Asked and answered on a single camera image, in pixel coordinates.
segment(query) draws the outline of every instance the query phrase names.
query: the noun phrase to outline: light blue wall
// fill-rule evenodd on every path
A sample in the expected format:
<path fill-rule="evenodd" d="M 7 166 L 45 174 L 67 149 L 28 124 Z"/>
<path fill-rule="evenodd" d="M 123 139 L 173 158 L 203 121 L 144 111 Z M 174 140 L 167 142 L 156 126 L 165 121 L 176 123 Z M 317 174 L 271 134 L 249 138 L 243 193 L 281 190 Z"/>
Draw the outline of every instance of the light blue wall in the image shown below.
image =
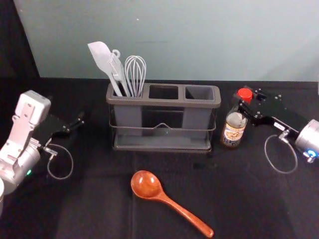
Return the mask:
<path fill-rule="evenodd" d="M 314 81 L 318 0 L 14 0 L 42 77 L 104 78 L 87 43 L 147 79 Z"/>

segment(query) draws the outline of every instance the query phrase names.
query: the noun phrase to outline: blue light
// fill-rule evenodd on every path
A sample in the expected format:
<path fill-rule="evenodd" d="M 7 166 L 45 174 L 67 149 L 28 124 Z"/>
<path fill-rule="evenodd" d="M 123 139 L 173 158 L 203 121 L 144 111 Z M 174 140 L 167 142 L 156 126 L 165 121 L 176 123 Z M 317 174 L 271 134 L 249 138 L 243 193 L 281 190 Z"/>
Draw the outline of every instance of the blue light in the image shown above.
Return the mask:
<path fill-rule="evenodd" d="M 312 156 L 312 157 L 316 157 L 316 156 L 317 156 L 316 152 L 314 152 L 313 150 L 308 150 L 307 153 L 308 153 L 310 156 Z"/>

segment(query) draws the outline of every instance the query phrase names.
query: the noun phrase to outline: red bottle cap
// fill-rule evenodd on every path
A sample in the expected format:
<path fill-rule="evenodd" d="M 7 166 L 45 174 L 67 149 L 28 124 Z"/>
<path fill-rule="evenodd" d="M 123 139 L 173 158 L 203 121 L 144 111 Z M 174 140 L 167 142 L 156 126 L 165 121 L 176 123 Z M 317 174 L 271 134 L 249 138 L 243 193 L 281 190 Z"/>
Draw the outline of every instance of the red bottle cap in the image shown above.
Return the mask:
<path fill-rule="evenodd" d="M 238 90 L 237 95 L 247 103 L 250 103 L 251 100 L 253 99 L 253 93 L 251 90 L 247 88 L 241 88 Z"/>

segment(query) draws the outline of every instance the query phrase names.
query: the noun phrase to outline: sauce bottle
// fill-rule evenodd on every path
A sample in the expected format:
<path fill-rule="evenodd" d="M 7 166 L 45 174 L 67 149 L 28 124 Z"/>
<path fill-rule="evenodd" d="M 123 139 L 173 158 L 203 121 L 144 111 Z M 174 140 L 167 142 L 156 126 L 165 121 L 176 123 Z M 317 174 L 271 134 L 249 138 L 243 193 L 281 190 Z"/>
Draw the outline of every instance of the sauce bottle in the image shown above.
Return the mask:
<path fill-rule="evenodd" d="M 238 90 L 237 95 L 246 103 L 250 103 L 253 99 L 252 91 L 246 88 Z M 226 122 L 220 138 L 221 143 L 229 148 L 237 148 L 247 122 L 247 118 L 238 112 L 238 105 L 235 105 L 226 116 Z"/>

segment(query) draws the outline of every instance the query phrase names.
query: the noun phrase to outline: table surface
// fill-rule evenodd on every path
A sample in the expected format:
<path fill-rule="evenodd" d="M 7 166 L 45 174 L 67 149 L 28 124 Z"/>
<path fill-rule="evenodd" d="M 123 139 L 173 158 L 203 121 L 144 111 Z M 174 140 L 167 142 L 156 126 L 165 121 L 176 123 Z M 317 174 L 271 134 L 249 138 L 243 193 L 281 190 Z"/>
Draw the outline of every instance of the table surface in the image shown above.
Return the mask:
<path fill-rule="evenodd" d="M 164 204 L 136 198 L 130 189 L 134 172 L 149 170 L 167 194 L 215 230 L 217 239 L 314 239 L 319 235 L 319 162 L 290 175 L 276 173 L 264 155 L 266 138 L 277 133 L 269 126 L 247 126 L 241 145 L 229 150 L 219 143 L 231 96 L 244 85 L 281 93 L 297 113 L 319 119 L 316 83 L 209 82 L 220 88 L 214 149 L 210 155 L 113 151 L 108 127 L 106 80 L 2 79 L 1 137 L 11 128 L 19 94 L 33 89 L 53 95 L 50 112 L 71 121 L 94 101 L 85 126 L 70 139 L 75 161 L 70 179 L 56 181 L 46 173 L 42 158 L 32 173 L 4 198 L 0 238 L 162 239 L 204 238 Z M 269 145 L 278 167 L 293 167 L 293 156 L 280 144 Z"/>

